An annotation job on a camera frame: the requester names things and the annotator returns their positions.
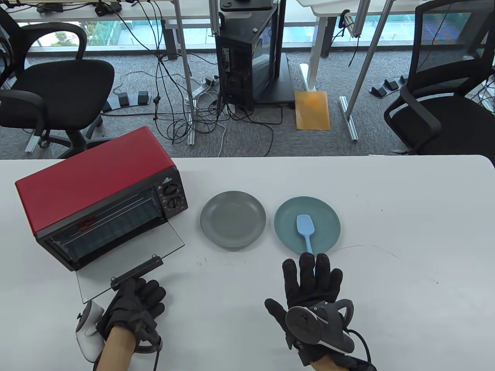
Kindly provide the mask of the person's left hand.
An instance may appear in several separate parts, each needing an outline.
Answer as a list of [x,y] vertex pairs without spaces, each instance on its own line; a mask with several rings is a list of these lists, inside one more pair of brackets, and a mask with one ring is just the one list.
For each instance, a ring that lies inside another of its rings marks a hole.
[[156,343],[155,319],[164,313],[166,290],[156,280],[128,279],[120,286],[96,329],[104,340],[113,328],[123,328],[133,334],[136,344],[143,341]]

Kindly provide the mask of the person's right hand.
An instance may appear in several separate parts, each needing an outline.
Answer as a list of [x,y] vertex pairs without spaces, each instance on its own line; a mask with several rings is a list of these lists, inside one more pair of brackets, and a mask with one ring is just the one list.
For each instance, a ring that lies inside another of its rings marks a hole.
[[[298,265],[294,260],[286,259],[282,271],[288,308],[298,305],[308,307],[322,301],[333,303],[341,290],[343,272],[337,267],[331,268],[329,257],[324,253],[317,256],[303,253],[299,256]],[[288,348],[297,349],[303,356],[304,366],[311,365],[317,371],[343,371],[323,346],[310,346],[297,341],[288,330],[287,311],[279,302],[267,298],[265,308],[282,328]]]

